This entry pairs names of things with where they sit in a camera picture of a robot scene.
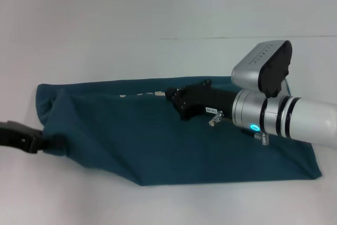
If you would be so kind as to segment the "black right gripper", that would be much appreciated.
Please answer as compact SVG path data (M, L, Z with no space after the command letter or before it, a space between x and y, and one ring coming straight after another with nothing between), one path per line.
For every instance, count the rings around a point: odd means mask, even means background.
M198 115L216 115L220 119L232 120L232 109L238 92L223 91L212 87L211 80L184 86L171 87L165 91L165 98L178 111L182 120L187 121Z

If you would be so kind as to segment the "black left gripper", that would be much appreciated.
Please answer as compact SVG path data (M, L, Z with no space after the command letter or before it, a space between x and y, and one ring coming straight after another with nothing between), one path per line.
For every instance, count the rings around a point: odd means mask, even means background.
M13 121L1 122L1 146L36 154L39 150L66 152L66 139L56 134L43 139L42 131Z

